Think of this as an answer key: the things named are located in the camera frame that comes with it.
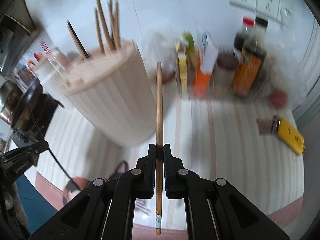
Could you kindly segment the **light wooden chopstick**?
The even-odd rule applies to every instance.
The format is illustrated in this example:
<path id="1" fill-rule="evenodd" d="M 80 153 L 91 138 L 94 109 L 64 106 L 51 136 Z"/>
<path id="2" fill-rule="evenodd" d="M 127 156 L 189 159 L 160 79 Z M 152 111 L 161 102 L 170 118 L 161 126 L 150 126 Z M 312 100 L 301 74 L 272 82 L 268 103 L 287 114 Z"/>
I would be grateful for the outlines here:
<path id="1" fill-rule="evenodd" d="M 100 24 L 99 24 L 99 15 L 98 15 L 98 10 L 97 8 L 94 9 L 95 13 L 95 26 L 96 26 L 96 32 L 97 32 L 97 37 L 98 37 L 98 42 L 99 42 L 99 48 L 100 48 L 100 53 L 104 54 L 104 44 L 101 36 L 101 30 L 100 30 Z"/>
<path id="2" fill-rule="evenodd" d="M 157 62 L 157 119 L 156 119 L 156 235 L 161 234 L 163 205 L 163 93 L 162 64 Z"/>
<path id="3" fill-rule="evenodd" d="M 101 5 L 101 1 L 100 0 L 96 0 L 96 3 L 97 3 L 97 9 L 98 9 L 98 13 L 99 13 L 99 17 L 100 17 L 100 20 L 101 20 L 101 25 L 102 25 L 102 28 L 103 28 L 103 31 L 104 31 L 106 42 L 108 44 L 108 47 L 109 47 L 110 51 L 113 51 L 114 50 L 114 45 L 112 43 L 112 39 L 111 39 L 109 31 L 108 31 L 108 27 L 107 27 L 107 23 L 106 23 L 106 20 L 105 20 L 105 16 L 104 16 L 103 8 L 102 8 L 102 5 Z"/>
<path id="4" fill-rule="evenodd" d="M 119 3 L 118 1 L 115 1 L 115 6 L 114 6 L 114 39 L 115 39 L 116 50 L 120 50 L 121 44 L 120 44 L 120 34 L 119 34 Z"/>
<path id="5" fill-rule="evenodd" d="M 114 9 L 113 9 L 113 0 L 108 1 L 108 12 L 110 18 L 110 26 L 111 26 L 111 39 L 114 45 L 114 49 L 116 50 L 115 39 L 114 39 Z"/>

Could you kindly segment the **black frying pan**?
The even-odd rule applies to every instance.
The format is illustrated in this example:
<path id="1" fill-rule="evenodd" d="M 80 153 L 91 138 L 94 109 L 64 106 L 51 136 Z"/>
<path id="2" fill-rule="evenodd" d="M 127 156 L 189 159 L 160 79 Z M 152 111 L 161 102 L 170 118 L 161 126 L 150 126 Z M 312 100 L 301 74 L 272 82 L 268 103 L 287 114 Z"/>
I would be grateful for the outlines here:
<path id="1" fill-rule="evenodd" d="M 18 100 L 14 109 L 11 128 L 15 130 L 23 130 L 30 120 L 30 111 L 38 104 L 38 100 L 42 95 L 43 88 L 39 79 L 35 79 L 28 89 Z"/>

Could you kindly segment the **steel pot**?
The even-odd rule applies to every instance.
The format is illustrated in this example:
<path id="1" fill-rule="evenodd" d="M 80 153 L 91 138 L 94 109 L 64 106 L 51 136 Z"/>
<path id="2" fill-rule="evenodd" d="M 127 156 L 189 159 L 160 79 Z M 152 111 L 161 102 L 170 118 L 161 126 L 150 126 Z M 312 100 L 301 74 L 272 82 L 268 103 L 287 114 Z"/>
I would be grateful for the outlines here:
<path id="1" fill-rule="evenodd" d="M 14 110 L 23 92 L 14 82 L 7 80 L 1 86 L 1 119 L 11 125 Z"/>

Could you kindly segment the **cream chopstick holder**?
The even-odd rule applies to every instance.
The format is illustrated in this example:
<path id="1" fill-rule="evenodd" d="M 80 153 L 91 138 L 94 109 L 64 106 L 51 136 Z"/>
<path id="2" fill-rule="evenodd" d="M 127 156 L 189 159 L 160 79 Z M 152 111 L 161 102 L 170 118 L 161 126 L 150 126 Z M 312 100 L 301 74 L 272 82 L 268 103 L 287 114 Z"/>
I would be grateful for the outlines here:
<path id="1" fill-rule="evenodd" d="M 139 49 L 123 40 L 121 49 L 91 51 L 76 59 L 58 88 L 99 131 L 121 146 L 135 146 L 156 129 L 156 102 Z"/>

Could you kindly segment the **brown small card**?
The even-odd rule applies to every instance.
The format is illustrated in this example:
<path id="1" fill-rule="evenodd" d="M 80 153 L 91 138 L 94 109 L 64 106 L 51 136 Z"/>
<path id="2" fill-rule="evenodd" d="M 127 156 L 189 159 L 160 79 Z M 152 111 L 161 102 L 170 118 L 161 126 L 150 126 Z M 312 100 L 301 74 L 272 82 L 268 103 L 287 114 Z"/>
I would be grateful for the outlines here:
<path id="1" fill-rule="evenodd" d="M 273 120 L 257 119 L 259 134 L 270 134 L 273 130 Z"/>

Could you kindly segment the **pink white electric kettle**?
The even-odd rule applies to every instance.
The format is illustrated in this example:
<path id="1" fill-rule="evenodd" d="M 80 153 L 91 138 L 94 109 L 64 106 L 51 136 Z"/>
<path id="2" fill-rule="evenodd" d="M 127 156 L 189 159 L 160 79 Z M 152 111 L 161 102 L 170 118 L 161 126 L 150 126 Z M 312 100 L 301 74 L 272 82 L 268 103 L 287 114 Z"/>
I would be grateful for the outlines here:
<path id="1" fill-rule="evenodd" d="M 44 90 L 63 105 L 67 98 L 58 89 L 59 82 L 70 67 L 70 60 L 58 47 L 54 47 L 40 62 L 37 63 L 34 73 Z"/>

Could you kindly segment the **brown lidded jar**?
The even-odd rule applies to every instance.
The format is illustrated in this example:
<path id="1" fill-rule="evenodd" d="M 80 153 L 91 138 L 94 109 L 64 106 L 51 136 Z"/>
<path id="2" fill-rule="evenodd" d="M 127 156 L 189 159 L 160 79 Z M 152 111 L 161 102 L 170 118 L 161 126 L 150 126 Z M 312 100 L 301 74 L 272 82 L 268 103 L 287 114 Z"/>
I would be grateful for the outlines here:
<path id="1" fill-rule="evenodd" d="M 233 54 L 218 54 L 213 70 L 214 96 L 216 98 L 224 97 L 229 93 L 238 67 L 239 61 Z"/>

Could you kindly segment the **red round lid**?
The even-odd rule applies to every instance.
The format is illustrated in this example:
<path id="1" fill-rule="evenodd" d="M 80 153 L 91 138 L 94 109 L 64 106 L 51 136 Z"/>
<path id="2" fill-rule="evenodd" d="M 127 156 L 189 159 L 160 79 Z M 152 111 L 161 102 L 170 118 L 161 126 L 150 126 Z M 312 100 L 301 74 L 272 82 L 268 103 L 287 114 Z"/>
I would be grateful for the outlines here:
<path id="1" fill-rule="evenodd" d="M 281 109 L 287 106 L 288 94 L 280 89 L 275 89 L 267 97 L 269 104 L 275 109 Z"/>

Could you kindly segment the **black long chopstick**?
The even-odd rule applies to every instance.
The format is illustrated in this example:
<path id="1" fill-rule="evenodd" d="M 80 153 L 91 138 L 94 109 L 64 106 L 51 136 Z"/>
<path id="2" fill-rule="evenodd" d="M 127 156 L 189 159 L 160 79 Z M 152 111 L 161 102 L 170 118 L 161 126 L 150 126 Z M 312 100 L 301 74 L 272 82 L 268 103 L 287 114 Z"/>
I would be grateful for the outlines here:
<path id="1" fill-rule="evenodd" d="M 76 48 L 78 49 L 80 55 L 82 56 L 82 58 L 89 59 L 88 52 L 85 50 L 84 46 L 82 45 L 80 39 L 78 38 L 76 32 L 74 31 L 74 29 L 69 21 L 67 21 L 67 28 L 68 28 L 69 33 L 73 39 L 73 42 L 74 42 Z"/>

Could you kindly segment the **yellow green seasoning box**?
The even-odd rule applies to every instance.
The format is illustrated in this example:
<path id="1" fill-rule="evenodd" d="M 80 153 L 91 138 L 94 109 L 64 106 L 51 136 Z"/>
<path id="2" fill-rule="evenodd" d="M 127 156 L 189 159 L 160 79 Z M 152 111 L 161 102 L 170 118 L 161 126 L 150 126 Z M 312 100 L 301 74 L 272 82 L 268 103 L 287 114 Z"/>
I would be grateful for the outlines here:
<path id="1" fill-rule="evenodd" d="M 189 90 L 189 72 L 191 70 L 190 59 L 187 53 L 189 42 L 182 38 L 177 40 L 175 44 L 175 52 L 177 59 L 176 80 L 180 87 L 181 94 L 187 94 Z"/>

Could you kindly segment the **red capped sauce bottle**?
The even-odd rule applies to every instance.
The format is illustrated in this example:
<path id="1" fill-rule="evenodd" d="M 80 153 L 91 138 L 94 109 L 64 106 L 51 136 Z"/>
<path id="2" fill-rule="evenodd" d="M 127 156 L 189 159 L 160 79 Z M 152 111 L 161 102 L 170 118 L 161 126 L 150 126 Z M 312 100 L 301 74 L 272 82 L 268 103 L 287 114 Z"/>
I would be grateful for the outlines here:
<path id="1" fill-rule="evenodd" d="M 239 61 L 241 60 L 241 52 L 242 52 L 244 42 L 253 33 L 253 28 L 254 28 L 253 19 L 244 17 L 242 20 L 242 29 L 236 33 L 234 43 L 233 43 L 234 55 Z"/>

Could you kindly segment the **black capped sauce bottle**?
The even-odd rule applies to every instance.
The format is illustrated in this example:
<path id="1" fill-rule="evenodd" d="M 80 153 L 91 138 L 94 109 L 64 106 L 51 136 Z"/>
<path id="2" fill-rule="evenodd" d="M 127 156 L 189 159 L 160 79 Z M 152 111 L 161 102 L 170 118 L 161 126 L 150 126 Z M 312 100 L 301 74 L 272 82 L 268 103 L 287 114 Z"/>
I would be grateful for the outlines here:
<path id="1" fill-rule="evenodd" d="M 259 16 L 255 17 L 255 26 L 251 38 L 248 40 L 249 51 L 260 57 L 265 57 L 267 50 L 265 48 L 265 37 L 268 27 L 268 20 Z"/>

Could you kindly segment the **yellow handled scraper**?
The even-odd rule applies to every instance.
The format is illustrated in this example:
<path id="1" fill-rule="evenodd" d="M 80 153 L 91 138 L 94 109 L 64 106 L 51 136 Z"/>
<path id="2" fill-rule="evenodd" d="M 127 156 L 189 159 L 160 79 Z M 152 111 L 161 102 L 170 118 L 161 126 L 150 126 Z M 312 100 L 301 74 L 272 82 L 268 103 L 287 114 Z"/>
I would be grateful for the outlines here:
<path id="1" fill-rule="evenodd" d="M 304 137 L 283 117 L 275 116 L 272 133 L 282 140 L 295 154 L 302 155 L 305 150 Z"/>

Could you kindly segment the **white wall socket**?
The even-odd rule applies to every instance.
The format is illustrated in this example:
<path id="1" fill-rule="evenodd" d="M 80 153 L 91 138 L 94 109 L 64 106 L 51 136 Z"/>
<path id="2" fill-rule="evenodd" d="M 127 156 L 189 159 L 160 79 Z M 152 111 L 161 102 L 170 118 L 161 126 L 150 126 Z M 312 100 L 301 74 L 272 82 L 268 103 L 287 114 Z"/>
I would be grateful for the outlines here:
<path id="1" fill-rule="evenodd" d="M 293 11 L 282 0 L 229 0 L 234 6 L 242 7 L 288 26 L 291 23 Z"/>

